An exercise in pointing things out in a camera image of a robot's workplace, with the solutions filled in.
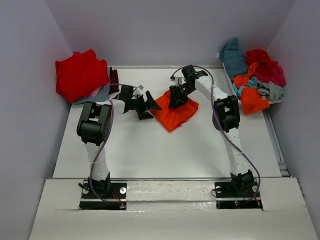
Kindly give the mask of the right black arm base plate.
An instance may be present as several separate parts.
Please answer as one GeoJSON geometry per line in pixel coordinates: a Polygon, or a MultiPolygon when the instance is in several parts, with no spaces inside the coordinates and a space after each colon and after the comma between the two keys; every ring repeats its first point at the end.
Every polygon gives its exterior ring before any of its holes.
{"type": "Polygon", "coordinates": [[[263,209],[260,193],[256,193],[257,183],[244,192],[235,192],[228,181],[214,183],[210,194],[215,198],[218,210],[263,209]]]}

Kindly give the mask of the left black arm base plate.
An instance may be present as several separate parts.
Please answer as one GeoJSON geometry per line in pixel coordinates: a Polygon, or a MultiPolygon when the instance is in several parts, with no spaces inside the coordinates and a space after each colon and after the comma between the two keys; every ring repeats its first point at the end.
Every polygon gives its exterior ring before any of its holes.
{"type": "Polygon", "coordinates": [[[88,180],[84,180],[78,185],[81,187],[79,201],[81,210],[125,211],[127,209],[127,182],[125,181],[111,181],[108,193],[96,191],[103,201],[91,191],[88,180]]]}

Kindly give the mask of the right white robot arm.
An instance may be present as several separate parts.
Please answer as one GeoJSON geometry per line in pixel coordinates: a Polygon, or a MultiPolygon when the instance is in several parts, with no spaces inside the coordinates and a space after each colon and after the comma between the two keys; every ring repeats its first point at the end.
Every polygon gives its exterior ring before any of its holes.
{"type": "Polygon", "coordinates": [[[240,142],[240,110],[238,98],[228,95],[214,83],[213,75],[205,68],[194,65],[181,67],[173,72],[170,80],[174,85],[169,87],[169,108],[177,109],[187,104],[188,96],[198,91],[210,101],[212,123],[223,137],[230,163],[231,180],[223,187],[216,187],[216,193],[245,196],[257,184],[252,165],[243,152],[240,142]]]}

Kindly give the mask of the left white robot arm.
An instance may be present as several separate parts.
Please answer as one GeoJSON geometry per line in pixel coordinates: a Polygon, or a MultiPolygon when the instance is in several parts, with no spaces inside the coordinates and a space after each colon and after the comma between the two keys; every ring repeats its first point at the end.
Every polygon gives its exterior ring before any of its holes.
{"type": "MultiPolygon", "coordinates": [[[[139,120],[152,119],[149,110],[161,110],[149,91],[142,94],[143,87],[122,84],[115,100],[124,102],[124,110],[135,111],[139,120]]],[[[103,199],[110,194],[111,178],[106,163],[105,144],[107,143],[114,121],[113,100],[109,104],[98,104],[86,101],[76,128],[77,135],[81,138],[87,151],[90,164],[88,186],[81,187],[94,194],[98,199],[103,199]]]]}

